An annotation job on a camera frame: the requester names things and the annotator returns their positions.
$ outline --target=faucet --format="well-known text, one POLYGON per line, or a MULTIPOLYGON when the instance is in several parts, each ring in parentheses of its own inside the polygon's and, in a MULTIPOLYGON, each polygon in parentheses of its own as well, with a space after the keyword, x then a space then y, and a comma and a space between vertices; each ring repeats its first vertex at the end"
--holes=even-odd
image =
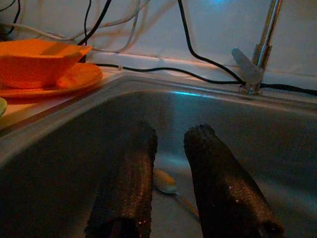
POLYGON ((263 80, 264 71, 272 49, 270 42, 282 2, 283 0, 271 1, 261 41, 256 45, 252 61, 249 60, 238 48, 234 48, 232 50, 232 56, 241 70, 242 80, 246 82, 246 84, 241 87, 242 92, 245 94, 257 95, 260 93, 259 90, 261 82, 263 80))

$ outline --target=orange bowl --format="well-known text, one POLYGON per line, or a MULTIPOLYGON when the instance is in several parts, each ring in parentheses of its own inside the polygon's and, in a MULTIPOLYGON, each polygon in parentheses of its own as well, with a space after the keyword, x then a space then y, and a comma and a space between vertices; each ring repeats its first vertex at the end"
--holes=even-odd
POLYGON ((14 88, 53 86, 91 49, 40 39, 0 42, 0 81, 14 88))

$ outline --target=sink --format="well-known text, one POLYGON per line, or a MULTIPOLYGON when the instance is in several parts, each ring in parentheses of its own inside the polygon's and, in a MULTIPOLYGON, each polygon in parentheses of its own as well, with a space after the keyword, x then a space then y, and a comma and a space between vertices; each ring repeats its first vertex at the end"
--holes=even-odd
MULTIPOLYGON (((136 120, 156 129, 155 166, 193 204, 183 136, 208 123, 258 183, 286 237, 316 237, 316 104, 133 73, 1 132, 0 237, 85 237, 117 136, 136 120)), ((186 207, 156 190, 151 228, 152 238, 202 237, 186 207)))

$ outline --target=wire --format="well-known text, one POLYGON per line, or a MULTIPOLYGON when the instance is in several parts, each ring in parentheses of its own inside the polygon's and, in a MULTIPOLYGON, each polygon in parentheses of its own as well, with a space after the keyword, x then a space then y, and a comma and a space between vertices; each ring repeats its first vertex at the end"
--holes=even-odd
MULTIPOLYGON (((16 13, 15 15, 15 18, 14 18, 14 21, 13 23, 15 24, 19 18, 19 15, 20 15, 20 12, 21 12, 21 2, 20 0, 18 0, 18 12, 16 13)), ((12 33, 12 31, 14 30, 14 26, 11 27, 11 29, 7 32, 7 33, 4 33, 2 35, 9 35, 12 33)))
MULTIPOLYGON (((136 9, 140 9, 141 0, 136 0, 136 3, 137 3, 136 9)), ((126 49, 128 49, 130 47, 132 38, 134 36, 135 28, 137 26, 138 17, 139 17, 139 11, 137 11, 137 14, 134 16, 134 21, 133 21, 133 24, 132 24, 131 32, 130 32, 129 38, 128 38, 127 42, 125 43, 124 47, 122 47, 119 50, 112 51, 112 52, 120 53, 120 52, 123 52, 123 51, 125 51, 126 49)))
POLYGON ((89 4, 88 4, 88 8, 87 8, 86 15, 85 15, 85 20, 84 20, 85 39, 87 39, 87 18, 88 18, 88 14, 90 11, 90 7, 91 7, 91 0, 89 0, 89 4))
POLYGON ((94 27, 92 28, 92 30, 89 32, 89 34, 87 35, 87 37, 85 37, 84 39, 82 39, 77 45, 81 46, 83 43, 85 43, 94 33, 95 31, 98 29, 98 27, 100 26, 100 23, 102 22, 102 20, 104 19, 110 3, 112 2, 112 0, 107 0, 107 2, 105 3, 105 6, 97 20, 97 22, 95 23, 94 27))
POLYGON ((191 44, 191 41, 190 41, 190 36, 189 36, 189 30, 188 30, 188 26, 187 26, 187 22, 186 22, 186 16, 185 16, 185 12, 184 12, 184 6, 183 6, 183 3, 182 3, 182 0, 178 0, 178 5, 179 5, 179 10, 180 10, 180 14, 182 16, 182 21, 183 21, 183 25, 184 25, 184 30, 185 30, 185 35, 186 35, 186 42, 187 42, 187 46, 188 46, 188 49, 190 51, 190 53, 197 59, 199 60, 202 60, 202 61, 205 61, 205 62, 208 62, 208 63, 211 63, 219 68, 221 68, 222 70, 226 71, 227 73, 229 73, 231 76, 233 76, 239 83, 241 84, 245 84, 245 82, 237 75, 235 74, 234 72, 232 72, 230 69, 228 69, 227 67, 211 60, 211 59, 208 59, 208 58, 205 58, 205 57, 202 57, 200 55, 198 55, 193 47, 192 47, 192 44, 191 44))
POLYGON ((6 6, 5 8, 0 9, 0 11, 7 10, 9 7, 11 7, 15 3, 15 0, 13 0, 9 6, 6 6))
POLYGON ((236 81, 214 81, 210 80, 204 77, 201 77, 195 73, 179 69, 179 68, 172 68, 172 67, 157 67, 157 68, 131 68, 131 67, 126 67, 126 66, 119 66, 116 64, 108 64, 108 63, 97 63, 97 66, 104 66, 104 67, 114 67, 114 68, 122 68, 130 71, 135 71, 135 72, 153 72, 153 71, 159 71, 159 70, 170 70, 170 71, 176 71, 176 72, 181 72, 188 74, 190 76, 193 76, 195 78, 198 78, 202 81, 208 82, 208 83, 213 83, 213 84, 240 84, 239 82, 236 81))
MULTIPOLYGON (((119 25, 119 24, 126 23, 126 22, 130 21, 149 2, 150 2, 150 0, 146 0, 143 4, 141 4, 140 9, 135 9, 134 12, 131 15, 128 15, 125 18, 122 18, 122 19, 119 19, 119 20, 116 20, 116 21, 107 22, 107 23, 99 26, 99 28, 115 26, 115 25, 119 25)), ((66 38, 66 37, 64 37, 63 35, 60 35, 60 34, 45 32, 45 31, 42 31, 42 30, 38 30, 38 29, 36 29, 34 27, 31 27, 31 26, 28 26, 28 25, 23 25, 23 24, 0 22, 0 25, 3 25, 3 26, 14 26, 14 27, 22 28, 22 29, 27 29, 29 31, 33 31, 35 33, 38 33, 40 35, 43 35, 43 36, 46 36, 48 38, 51 38, 51 39, 54 39, 54 40, 58 40, 58 41, 73 41, 73 40, 77 39, 78 37, 80 37, 81 35, 85 34, 85 31, 81 31, 81 32, 77 33, 74 36, 66 38)), ((92 28, 93 27, 87 27, 87 31, 90 31, 92 28)))
POLYGON ((273 88, 273 89, 279 89, 279 90, 291 91, 291 92, 298 92, 298 93, 306 93, 306 94, 317 96, 317 90, 299 88, 299 87, 295 87, 295 86, 292 86, 292 85, 286 85, 286 84, 266 84, 266 83, 261 83, 261 88, 273 88))

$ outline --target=metal spoon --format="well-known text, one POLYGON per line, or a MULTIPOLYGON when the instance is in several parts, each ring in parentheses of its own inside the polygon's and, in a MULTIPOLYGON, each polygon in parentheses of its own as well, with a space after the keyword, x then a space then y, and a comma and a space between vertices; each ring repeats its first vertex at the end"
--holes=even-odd
POLYGON ((198 211, 195 207, 183 196, 181 196, 177 192, 177 186, 174 178, 169 175, 167 172, 154 169, 153 171, 153 182, 155 187, 160 190, 162 193, 175 195, 177 196, 190 210, 195 216, 199 219, 198 211))

